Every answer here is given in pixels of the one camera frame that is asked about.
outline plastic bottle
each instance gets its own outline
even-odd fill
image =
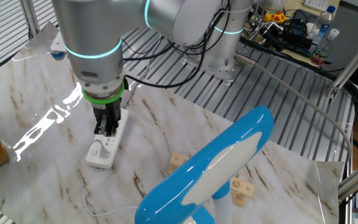
[[[313,43],[318,44],[320,40],[324,37],[327,32],[329,25],[334,20],[335,7],[329,6],[326,12],[322,12],[317,18],[313,28],[308,35],[308,38],[313,41]]]
[[[339,34],[339,30],[337,29],[331,29],[329,32],[329,35],[324,37],[320,43],[316,46],[314,49],[313,54],[310,56],[310,62],[315,65],[322,65],[329,54],[331,53],[333,42],[335,37],[337,37]]]

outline electrical outlet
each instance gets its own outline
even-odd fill
[[[86,155],[86,161],[90,166],[93,166],[96,170],[110,169],[114,158],[116,156],[119,143],[122,135],[124,134],[125,125],[128,120],[128,110],[121,109],[121,120],[118,121],[117,133],[115,136],[106,137],[102,134],[94,136],[94,140],[98,139],[102,142],[104,148],[108,151],[106,158],[100,158],[101,145],[99,142],[94,142],[90,147],[88,154]]]

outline table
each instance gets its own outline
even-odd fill
[[[334,6],[336,9],[338,9],[338,5],[339,5],[340,1],[341,0],[328,0],[328,6]],[[284,9],[285,10],[302,9],[302,10],[304,10],[306,12],[310,12],[310,13],[316,15],[316,16],[319,16],[320,13],[321,13],[321,12],[319,12],[317,10],[310,9],[308,7],[304,7],[303,1],[300,1],[300,0],[288,0],[287,3],[285,3],[285,5],[284,5]],[[287,15],[293,17],[294,13],[295,13],[295,11],[289,11],[287,13]],[[316,67],[315,64],[313,64],[313,63],[311,63],[309,61],[308,57],[302,56],[300,54],[297,54],[297,53],[292,52],[292,51],[287,50],[287,49],[282,50],[282,53],[288,54],[289,56],[293,57],[294,59],[297,59],[297,60],[302,61],[302,62],[306,62],[306,63]]]
[[[75,164],[93,139],[94,115],[69,61],[54,61],[46,26],[0,68],[0,136],[14,158],[0,167],[0,211],[16,223],[133,223],[134,211],[87,214]],[[194,154],[232,123],[180,96],[143,86],[130,111],[112,169],[80,171],[96,213],[138,205],[167,176],[173,152]],[[235,207],[233,224],[337,223],[343,162],[318,162],[269,142],[241,178],[254,197]],[[211,203],[206,204],[211,210]]]

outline small wooden block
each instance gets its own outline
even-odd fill
[[[189,159],[189,157],[179,154],[177,152],[174,152],[171,156],[171,159],[169,160],[170,167],[168,170],[168,174],[171,174],[178,167],[180,167],[182,164],[184,164],[188,159]]]
[[[233,203],[239,206],[244,206],[246,197],[252,197],[255,186],[244,180],[241,180],[239,174],[230,180],[231,195]]]

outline white marble tabletop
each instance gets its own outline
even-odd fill
[[[76,162],[93,139],[91,104],[67,59],[48,47],[57,33],[47,25],[0,68],[0,135],[12,146],[0,167],[0,211],[16,223],[131,224],[135,210],[94,218],[81,202]],[[170,93],[142,86],[126,108],[129,120],[112,169],[80,171],[92,211],[138,205],[167,176],[173,152],[193,154],[231,125]],[[268,142],[241,170],[255,185],[233,224],[338,223],[342,162],[315,162]],[[206,205],[211,211],[211,203]]]

